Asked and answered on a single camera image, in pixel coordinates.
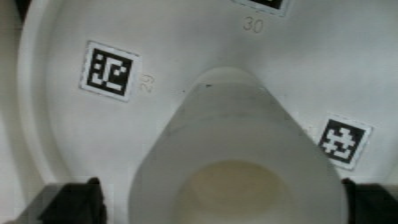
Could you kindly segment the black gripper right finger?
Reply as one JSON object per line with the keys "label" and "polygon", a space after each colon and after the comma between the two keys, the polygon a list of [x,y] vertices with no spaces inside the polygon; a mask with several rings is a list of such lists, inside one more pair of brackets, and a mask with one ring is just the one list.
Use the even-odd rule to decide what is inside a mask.
{"label": "black gripper right finger", "polygon": [[341,180],[348,199],[348,224],[398,224],[398,198],[378,183]]}

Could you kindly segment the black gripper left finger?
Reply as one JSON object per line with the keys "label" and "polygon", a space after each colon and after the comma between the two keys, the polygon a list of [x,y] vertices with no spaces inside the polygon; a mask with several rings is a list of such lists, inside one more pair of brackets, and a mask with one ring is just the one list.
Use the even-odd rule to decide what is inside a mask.
{"label": "black gripper left finger", "polygon": [[15,224],[106,224],[99,178],[47,184],[15,218]]}

